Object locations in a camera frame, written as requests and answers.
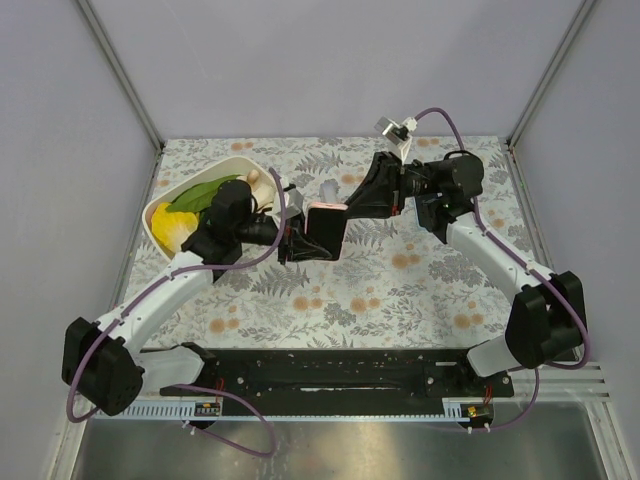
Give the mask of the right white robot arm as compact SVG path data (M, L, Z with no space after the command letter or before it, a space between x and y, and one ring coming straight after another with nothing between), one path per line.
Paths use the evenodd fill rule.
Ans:
M403 163L390 152L374 155L362 183L347 199L349 219L387 219L414 198L420 225L479 267L511 303L505 332L470 348L466 360L479 377L511 369L557 367L557 357L583 349L589 360L584 293L570 271L557 274L528 258L490 229L479 212L484 167L466 150L440 161Z

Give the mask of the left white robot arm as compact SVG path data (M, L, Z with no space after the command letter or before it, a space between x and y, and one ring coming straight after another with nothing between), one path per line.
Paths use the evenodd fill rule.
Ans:
M139 395L167 387L183 388L201 377L206 352L185 343L146 352L151 336L188 300L231 270L249 268L272 253L280 263L332 260L324 240L308 233L309 222L296 206L292 186L269 195L273 212L262 213L250 184L240 178L220 184L203 209L194 232L178 246L169 265L141 292L90 322L78 318L65 332L62 379L69 386L67 415L73 422L74 396L96 411L123 412ZM242 262L245 244L263 245L261 258Z

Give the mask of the black phone blue case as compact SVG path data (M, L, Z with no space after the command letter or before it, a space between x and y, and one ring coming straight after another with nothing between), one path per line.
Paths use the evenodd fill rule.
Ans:
M438 208L440 201L437 196L423 195L415 198L415 210L418 224L429 232L433 232L439 225Z

